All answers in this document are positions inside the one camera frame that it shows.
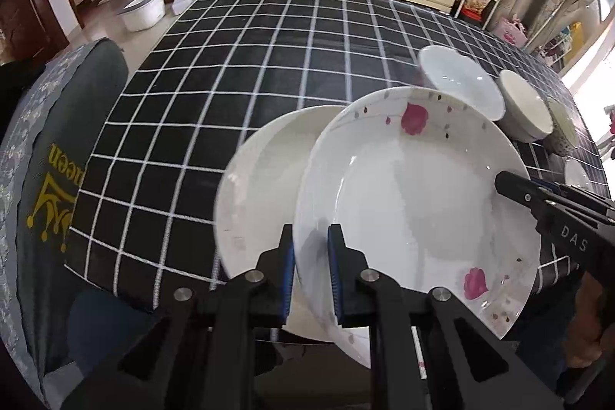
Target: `pink petal design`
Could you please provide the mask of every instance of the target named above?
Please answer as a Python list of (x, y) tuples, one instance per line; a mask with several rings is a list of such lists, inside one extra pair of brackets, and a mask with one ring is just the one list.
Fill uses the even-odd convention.
[(408, 103), (406, 111), (402, 116), (402, 128), (410, 136), (420, 134), (427, 125), (428, 118), (429, 114), (425, 108)]
[(481, 268), (471, 268), (470, 272), (465, 276), (463, 284), (465, 298), (470, 300), (476, 299), (488, 290), (485, 272)]

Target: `checkered tablecloth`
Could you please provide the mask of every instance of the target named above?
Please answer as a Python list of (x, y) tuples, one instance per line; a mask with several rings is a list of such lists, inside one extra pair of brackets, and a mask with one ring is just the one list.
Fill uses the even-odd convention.
[[(417, 52), (432, 44), (456, 48), (491, 76), (513, 70), (565, 104), (580, 135), (574, 156), (608, 195), (595, 144), (561, 80), (489, 33), (394, 0), (198, 0), (143, 62), (101, 131), (67, 267), (154, 308), (179, 286), (224, 283), (213, 204), (237, 148), (292, 110), (419, 82)], [(516, 146), (531, 176), (563, 180), (562, 165), (550, 164), (539, 143)], [(547, 242), (540, 261), (535, 291), (575, 266)]]

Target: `pink bag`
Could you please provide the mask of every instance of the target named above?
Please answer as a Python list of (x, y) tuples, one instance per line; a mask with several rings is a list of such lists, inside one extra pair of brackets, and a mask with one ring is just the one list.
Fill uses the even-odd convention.
[(518, 48), (523, 47), (528, 41), (524, 32), (516, 24), (506, 18), (500, 18), (500, 21), (491, 33)]

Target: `door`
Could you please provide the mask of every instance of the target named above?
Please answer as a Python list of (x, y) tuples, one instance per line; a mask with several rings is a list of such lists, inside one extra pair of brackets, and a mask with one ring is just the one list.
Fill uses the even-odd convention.
[(49, 0), (0, 0), (0, 29), (16, 61), (46, 63), (68, 46)]

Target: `screw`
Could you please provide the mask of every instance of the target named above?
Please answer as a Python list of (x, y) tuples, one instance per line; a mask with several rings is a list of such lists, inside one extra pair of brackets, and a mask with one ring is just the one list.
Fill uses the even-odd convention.
[(365, 281), (376, 281), (378, 278), (380, 278), (380, 273), (378, 273), (376, 270), (370, 270), (368, 268), (367, 270), (361, 271), (361, 278), (363, 278)]
[(258, 271), (258, 270), (250, 270), (248, 272), (245, 272), (245, 279), (247, 281), (251, 281), (252, 283), (258, 283), (260, 282), (263, 278), (265, 277), (265, 275), (263, 274), (262, 271)]
[(441, 302), (447, 302), (451, 298), (451, 291), (446, 287), (436, 287), (431, 293), (435, 300)]
[(184, 302), (192, 297), (192, 290), (188, 287), (180, 287), (173, 292), (173, 297), (175, 300)]

